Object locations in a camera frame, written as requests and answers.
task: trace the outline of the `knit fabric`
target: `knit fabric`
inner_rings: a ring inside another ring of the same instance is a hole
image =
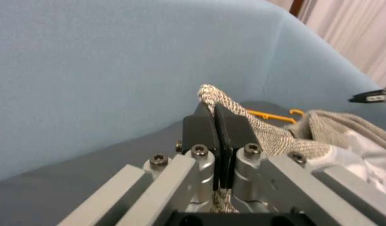
[[[198,91],[212,114],[217,104],[223,105],[237,115],[245,116],[266,156],[278,156],[295,151],[307,159],[324,156],[330,145],[347,148],[349,141],[342,136],[354,130],[386,149],[386,131],[353,114],[332,113],[321,110],[308,111],[295,124],[278,128],[251,115],[248,110],[232,100],[216,87],[204,84]],[[236,212],[230,204],[230,190],[221,189],[213,195],[213,212]]]

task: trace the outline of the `metal cylinder joint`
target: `metal cylinder joint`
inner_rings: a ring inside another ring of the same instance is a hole
[[[290,152],[288,153],[288,157],[301,166],[304,166],[306,164],[306,157],[304,157],[299,152]]]
[[[198,144],[191,147],[191,157],[195,159],[207,159],[208,152],[208,148],[205,145]]]
[[[169,161],[168,156],[164,154],[154,154],[150,159],[149,159],[149,164],[153,170],[163,168],[167,166]]]
[[[258,159],[260,158],[262,149],[258,144],[248,143],[245,145],[245,157],[249,159]]]

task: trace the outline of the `light blue couch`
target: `light blue couch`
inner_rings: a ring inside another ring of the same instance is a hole
[[[358,114],[378,89],[260,0],[0,0],[0,180],[164,128],[200,84],[237,101]]]

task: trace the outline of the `gray fabric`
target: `gray fabric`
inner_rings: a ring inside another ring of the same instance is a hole
[[[287,109],[264,102],[243,106],[287,113]],[[155,153],[173,156],[181,132],[182,123],[178,122],[153,134],[1,181],[0,226],[57,224],[124,165],[141,167]]]
[[[245,116],[266,156],[295,151],[308,159],[319,158],[328,153],[330,145],[348,146],[349,140],[343,138],[343,133],[348,130],[354,130],[386,149],[386,131],[353,114],[312,110],[298,123],[278,128],[258,120],[215,86],[203,84],[197,95],[211,113],[216,105],[222,105],[234,114]]]

